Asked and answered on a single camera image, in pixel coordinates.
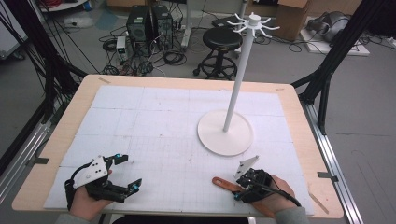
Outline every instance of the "concrete floor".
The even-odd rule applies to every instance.
[[[79,13],[79,9],[55,14],[59,18]],[[124,17],[96,8],[90,12],[94,26],[76,30],[70,36],[101,71],[106,65],[106,52],[101,36],[125,24]],[[205,14],[202,20],[193,20],[194,26],[211,27],[213,17]],[[154,69],[148,76],[194,77],[192,70],[206,56],[201,36],[204,30],[196,30],[186,51],[187,61],[181,66],[163,66],[163,74]],[[97,72],[73,46],[65,35],[64,44],[72,63],[91,74]],[[346,182],[357,204],[364,223],[394,223],[396,220],[396,50],[369,43],[365,47],[369,57],[347,56],[336,70],[330,89],[326,130],[334,153],[340,163]],[[245,81],[291,83],[314,72],[324,55],[292,52],[289,44],[271,41],[269,45],[253,45],[245,74]],[[7,59],[0,62],[0,155],[8,148],[26,121],[43,100],[35,70],[29,60]],[[26,213],[13,211],[11,203],[23,179],[29,173],[25,169],[8,196],[0,204],[0,223],[53,223],[57,213]],[[343,219],[318,220],[312,223],[347,223]],[[272,223],[266,219],[259,223]]]

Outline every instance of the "hand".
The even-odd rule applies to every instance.
[[[291,187],[285,180],[280,179],[276,175],[271,175],[271,177],[273,178],[273,182],[271,183],[270,186],[271,188],[282,189],[285,192],[287,192],[289,195],[295,197],[294,191],[291,189]],[[285,197],[277,193],[273,193],[264,199],[251,203],[251,205],[253,205],[253,207],[255,207],[256,209],[259,207],[259,204],[265,205],[274,213],[297,206],[292,201],[287,200]]]
[[[88,195],[85,186],[81,186],[76,190],[72,207],[70,208],[70,215],[91,221],[111,203],[113,202],[109,200],[96,201],[94,198]]]

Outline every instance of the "cable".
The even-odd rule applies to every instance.
[[[163,74],[164,77],[167,77],[165,72],[163,70],[161,70],[160,68],[154,67],[154,69],[157,69],[158,71],[160,71]]]
[[[190,38],[190,52],[192,53],[205,53],[210,51],[210,48],[208,48],[203,42],[202,38],[198,38],[197,36],[192,36]]]
[[[182,65],[187,61],[186,55],[179,51],[167,51],[163,55],[163,60],[169,65]]]
[[[19,13],[28,14],[28,15],[33,14],[34,9],[33,9],[32,2],[29,1],[29,3],[30,3],[29,7],[23,7],[21,9],[22,11],[19,11]],[[49,11],[47,6],[43,6],[42,8],[45,8],[47,11]],[[58,69],[54,69],[55,67],[57,67],[58,63],[70,63],[69,57],[66,52],[66,48],[64,46],[64,42],[60,37],[60,30],[58,29],[59,27],[61,27],[62,30],[64,30],[64,28],[62,27],[61,24],[59,24],[59,22],[57,22],[54,19],[51,19],[52,24],[53,24],[52,27],[50,26],[49,20],[45,20],[46,24],[49,27],[49,31],[46,31],[44,28],[43,28],[43,31],[45,32],[45,34],[49,35],[49,33],[51,33],[52,36],[55,37],[54,42],[56,42],[56,44],[58,45],[58,47],[59,47],[58,49],[61,51],[61,53],[65,59],[65,60],[61,59],[59,61],[58,60],[53,61],[54,59],[45,60],[42,58],[42,56],[40,54],[37,54],[35,51],[33,51],[30,48],[30,46],[27,45],[26,41],[24,41],[23,38],[18,34],[18,32],[16,32],[13,29],[11,21],[10,20],[5,21],[4,20],[5,16],[1,13],[0,13],[0,15],[1,15],[0,16],[1,22],[9,30],[9,32],[15,37],[15,39],[18,41],[18,43],[25,50],[25,53],[27,54],[27,56],[30,58],[30,60],[35,68],[37,77],[40,81],[40,84],[41,84],[41,87],[42,87],[44,93],[46,93],[47,96],[48,95],[51,96],[51,98],[46,97],[46,99],[48,100],[48,104],[50,104],[50,109],[48,110],[49,114],[46,114],[46,116],[49,116],[50,114],[52,114],[52,115],[55,114],[56,110],[53,107],[53,103],[58,102],[59,105],[62,105],[63,103],[70,102],[71,98],[73,97],[73,94],[74,94],[70,90],[65,90],[64,87],[61,86],[61,84],[60,84],[60,81],[61,81],[60,79],[62,79],[61,76],[64,75],[64,71],[60,72]],[[48,48],[46,46],[36,46],[36,45],[34,45],[34,47],[39,48],[39,49],[47,49]],[[44,85],[42,78],[46,79],[46,81],[47,81],[46,85]],[[78,85],[77,78],[79,78],[79,77],[71,76],[70,78],[71,78],[71,80],[73,80],[72,85],[77,86]]]
[[[147,73],[151,73],[154,67],[151,62],[142,62],[139,64],[138,71],[145,76]]]
[[[90,161],[90,162],[88,162],[87,164],[84,164],[84,165],[82,165],[82,166],[80,166],[73,174],[72,174],[72,176],[70,177],[70,179],[74,179],[74,177],[76,176],[76,174],[80,171],[80,170],[82,170],[82,169],[84,169],[84,168],[87,168],[87,167],[90,167],[90,165],[93,163],[93,161]]]
[[[201,25],[201,21],[202,21],[202,18],[204,17],[204,9],[205,9],[205,6],[206,6],[206,1],[207,0],[205,0],[205,2],[204,2],[204,6],[202,7],[202,14],[201,14],[201,19],[199,20],[199,22],[198,22],[198,26],[197,27],[200,27],[200,25]]]
[[[215,19],[216,20],[218,20],[219,18],[218,18],[218,16],[216,16],[215,14],[213,14],[213,13],[210,13],[210,12],[207,12],[207,11],[205,11],[205,10],[202,10],[204,13],[206,13],[206,14],[209,14],[209,15],[211,15],[211,16],[213,16],[213,17],[215,17]]]
[[[103,43],[102,48],[105,51],[114,52],[117,49],[117,39],[108,39]]]
[[[118,75],[120,73],[119,69],[117,69],[113,65],[106,65],[103,71],[100,74],[103,75]]]
[[[387,48],[387,49],[392,49],[392,50],[396,50],[396,48],[392,47],[392,46],[388,46],[382,44],[382,42],[384,41],[384,36],[382,35],[373,35],[369,32],[365,32],[363,33],[363,35],[359,38],[359,42],[360,45],[368,45],[369,43],[373,43],[373,44],[377,44],[381,47]]]
[[[282,195],[282,196],[285,197],[287,200],[289,200],[289,201],[295,203],[298,207],[301,207],[301,204],[300,204],[300,202],[299,202],[297,199],[295,199],[293,196],[289,195],[285,190],[282,190],[282,189],[277,185],[277,183],[275,182],[275,180],[274,180],[272,177],[271,177],[271,179],[272,179],[272,181],[275,183],[276,187],[279,188],[279,189],[270,188],[270,187],[265,186],[265,185],[263,185],[263,184],[260,184],[260,183],[258,183],[258,182],[256,182],[256,181],[252,181],[251,184],[252,184],[252,185],[257,185],[257,186],[259,186],[259,187],[261,187],[261,188],[263,188],[263,189],[265,189],[265,190],[267,190],[267,191],[270,191],[270,192],[273,192],[273,193],[277,193],[277,194],[279,194],[279,195]]]

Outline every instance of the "white stand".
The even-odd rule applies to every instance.
[[[244,18],[247,4],[248,4],[248,0],[242,0],[241,10],[239,11],[240,18]],[[239,24],[237,29],[240,30],[241,28],[242,28],[242,24]],[[234,50],[233,52],[235,53],[235,57],[237,58],[237,57],[239,57],[239,54],[241,53],[241,48],[238,48],[238,49]]]
[[[247,28],[251,29],[251,32],[247,32],[246,39],[242,45],[243,51],[238,65],[235,83],[233,84],[233,94],[231,96],[228,111],[220,110],[209,112],[201,118],[198,124],[198,135],[201,142],[209,150],[224,156],[238,155],[246,151],[253,142],[253,130],[251,129],[250,124],[242,115],[234,113],[233,110],[244,78],[248,64],[248,56],[250,54],[256,30],[261,30],[262,27],[271,30],[278,29],[278,27],[269,28],[262,26],[260,23],[261,17],[254,15],[253,13],[249,16],[248,21],[242,20],[236,14],[235,16],[238,20],[243,22],[231,23],[228,21],[228,23],[231,25],[245,25],[244,28],[236,32],[240,33]]]
[[[187,0],[186,2],[186,29],[184,30],[184,35],[183,39],[181,40],[181,47],[185,50],[187,46],[189,45],[190,41],[190,35],[191,35],[191,28],[192,28],[192,23],[191,23],[191,9],[190,9],[190,0]]]

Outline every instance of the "black stool seat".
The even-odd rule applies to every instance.
[[[234,50],[242,44],[241,35],[227,28],[210,29],[204,33],[203,40],[208,47],[216,50]]]
[[[211,52],[198,64],[198,68],[194,69],[193,74],[198,76],[202,70],[206,74],[206,79],[225,77],[231,80],[232,76],[236,74],[237,66],[231,58],[224,57],[224,54],[241,47],[242,36],[232,29],[217,27],[206,31],[203,41],[210,47]],[[216,59],[216,62],[209,63],[211,59]]]

